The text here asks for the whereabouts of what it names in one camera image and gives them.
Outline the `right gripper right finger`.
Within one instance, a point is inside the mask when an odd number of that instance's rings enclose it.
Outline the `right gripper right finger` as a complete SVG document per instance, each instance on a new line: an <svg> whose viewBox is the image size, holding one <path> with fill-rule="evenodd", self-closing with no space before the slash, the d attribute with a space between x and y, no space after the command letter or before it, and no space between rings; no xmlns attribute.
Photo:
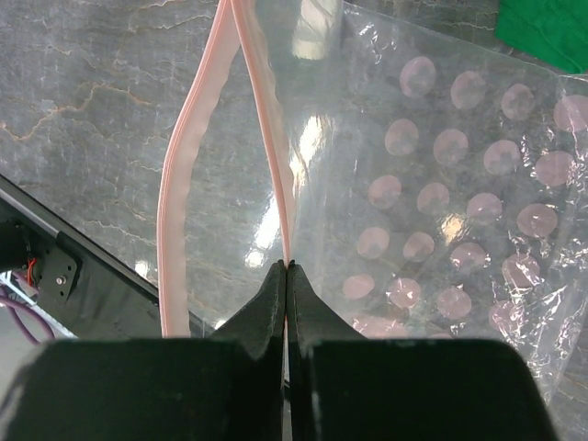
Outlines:
<svg viewBox="0 0 588 441"><path fill-rule="evenodd" d="M317 296L302 266L295 262L287 269L286 322L292 438L312 440L311 347L322 341L357 341L365 336Z"/></svg>

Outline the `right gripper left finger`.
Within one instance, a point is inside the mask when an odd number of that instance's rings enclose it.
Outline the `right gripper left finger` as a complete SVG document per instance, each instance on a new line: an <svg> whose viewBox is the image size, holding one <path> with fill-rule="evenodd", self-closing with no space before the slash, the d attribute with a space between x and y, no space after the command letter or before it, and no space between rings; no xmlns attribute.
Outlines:
<svg viewBox="0 0 588 441"><path fill-rule="evenodd" d="M269 267L260 289L209 338L229 342L247 357L252 382L284 387L287 269L282 260Z"/></svg>

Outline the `clear zip top bag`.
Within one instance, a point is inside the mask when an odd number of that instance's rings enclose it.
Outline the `clear zip top bag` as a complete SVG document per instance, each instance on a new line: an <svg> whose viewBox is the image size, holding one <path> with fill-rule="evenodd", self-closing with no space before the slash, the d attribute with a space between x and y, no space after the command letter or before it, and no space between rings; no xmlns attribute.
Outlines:
<svg viewBox="0 0 588 441"><path fill-rule="evenodd" d="M587 79L341 1L222 1L157 211L162 333L189 335L192 171L242 55L272 187L230 269L280 246L370 338L513 346L543 397L587 310Z"/></svg>

